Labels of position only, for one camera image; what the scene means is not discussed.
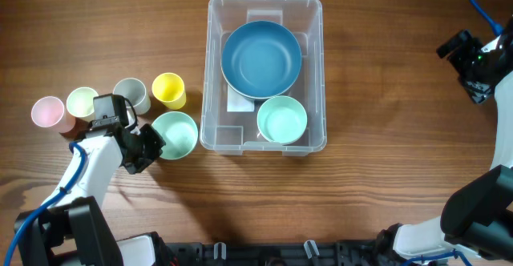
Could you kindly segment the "grey cup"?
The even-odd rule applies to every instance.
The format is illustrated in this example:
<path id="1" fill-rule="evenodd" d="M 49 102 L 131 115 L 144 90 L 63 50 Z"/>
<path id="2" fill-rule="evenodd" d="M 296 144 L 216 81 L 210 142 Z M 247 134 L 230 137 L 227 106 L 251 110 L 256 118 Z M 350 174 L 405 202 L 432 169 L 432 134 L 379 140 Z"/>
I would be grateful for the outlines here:
<path id="1" fill-rule="evenodd" d="M 114 87 L 115 95 L 127 98 L 135 109 L 137 115 L 146 114 L 151 108 L 151 100 L 144 83 L 136 78 L 120 80 Z"/>

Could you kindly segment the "cream cup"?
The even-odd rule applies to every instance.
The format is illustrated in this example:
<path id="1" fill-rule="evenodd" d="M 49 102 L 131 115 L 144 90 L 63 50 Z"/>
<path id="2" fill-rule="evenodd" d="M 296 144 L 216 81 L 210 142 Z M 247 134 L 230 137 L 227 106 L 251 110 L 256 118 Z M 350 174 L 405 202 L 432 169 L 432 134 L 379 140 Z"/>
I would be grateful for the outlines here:
<path id="1" fill-rule="evenodd" d="M 99 94 L 90 87 L 79 87 L 67 97 L 67 110 L 75 118 L 90 122 L 95 119 L 93 99 Z"/>

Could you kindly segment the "pink cup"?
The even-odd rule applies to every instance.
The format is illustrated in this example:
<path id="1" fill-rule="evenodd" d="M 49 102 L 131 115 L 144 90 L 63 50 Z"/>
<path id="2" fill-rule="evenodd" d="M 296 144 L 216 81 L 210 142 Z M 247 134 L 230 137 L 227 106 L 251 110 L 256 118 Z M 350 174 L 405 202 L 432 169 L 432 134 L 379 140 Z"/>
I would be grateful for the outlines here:
<path id="1" fill-rule="evenodd" d="M 58 133 L 71 131 L 76 123 L 75 117 L 67 111 L 63 101 L 54 96 L 38 100 L 30 114 L 35 125 Z"/>

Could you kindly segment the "mint green small bowl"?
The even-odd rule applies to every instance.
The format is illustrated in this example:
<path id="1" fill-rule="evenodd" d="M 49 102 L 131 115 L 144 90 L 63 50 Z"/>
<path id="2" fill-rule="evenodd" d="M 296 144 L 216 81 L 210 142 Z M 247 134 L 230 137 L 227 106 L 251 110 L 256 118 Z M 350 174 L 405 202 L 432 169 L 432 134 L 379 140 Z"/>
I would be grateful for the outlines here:
<path id="1" fill-rule="evenodd" d="M 303 136 L 308 124 L 305 108 L 289 96 L 276 96 L 261 104 L 257 112 L 257 127 L 271 143 L 295 143 Z"/>

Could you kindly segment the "dark blue bowl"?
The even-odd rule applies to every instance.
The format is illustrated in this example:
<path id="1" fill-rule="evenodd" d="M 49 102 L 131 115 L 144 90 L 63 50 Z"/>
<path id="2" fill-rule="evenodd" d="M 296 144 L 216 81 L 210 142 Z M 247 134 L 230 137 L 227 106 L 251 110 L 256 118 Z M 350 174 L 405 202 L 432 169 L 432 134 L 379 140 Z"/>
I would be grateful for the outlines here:
<path id="1" fill-rule="evenodd" d="M 286 27 L 270 21 L 254 21 L 234 30 L 221 54 L 223 71 L 299 71 L 301 46 Z"/>

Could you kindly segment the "beige bowl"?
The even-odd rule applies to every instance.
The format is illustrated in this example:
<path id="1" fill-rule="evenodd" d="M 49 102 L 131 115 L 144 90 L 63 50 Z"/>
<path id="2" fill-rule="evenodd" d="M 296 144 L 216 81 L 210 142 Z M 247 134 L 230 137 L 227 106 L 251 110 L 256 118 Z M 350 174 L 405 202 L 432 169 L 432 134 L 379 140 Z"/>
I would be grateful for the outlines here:
<path id="1" fill-rule="evenodd" d="M 292 88 L 299 71 L 223 71 L 226 83 L 249 99 L 270 99 Z"/>

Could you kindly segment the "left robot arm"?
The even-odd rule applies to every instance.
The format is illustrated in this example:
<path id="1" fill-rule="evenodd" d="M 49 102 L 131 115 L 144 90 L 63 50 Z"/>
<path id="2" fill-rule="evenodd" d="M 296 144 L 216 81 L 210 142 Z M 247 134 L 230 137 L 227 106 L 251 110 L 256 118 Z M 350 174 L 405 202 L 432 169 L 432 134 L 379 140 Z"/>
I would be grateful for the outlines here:
<path id="1" fill-rule="evenodd" d="M 95 120 L 69 144 L 73 155 L 59 185 L 41 206 L 23 212 L 4 265 L 14 252 L 25 265 L 167 265 L 172 255 L 156 232 L 116 240 L 100 206 L 119 167 L 142 172 L 165 144 L 154 128 L 137 126 L 122 95 L 93 99 Z"/>

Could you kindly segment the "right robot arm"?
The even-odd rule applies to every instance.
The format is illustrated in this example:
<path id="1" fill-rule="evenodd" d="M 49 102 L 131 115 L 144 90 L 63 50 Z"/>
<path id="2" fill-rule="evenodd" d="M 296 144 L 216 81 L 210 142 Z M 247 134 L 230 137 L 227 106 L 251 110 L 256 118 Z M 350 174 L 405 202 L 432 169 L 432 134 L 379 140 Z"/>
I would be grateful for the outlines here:
<path id="1" fill-rule="evenodd" d="M 451 257 L 512 260 L 512 27 L 484 45 L 462 30 L 437 49 L 475 104 L 494 98 L 498 119 L 489 171 L 456 191 L 439 217 L 380 232 L 375 264 L 440 264 Z"/>

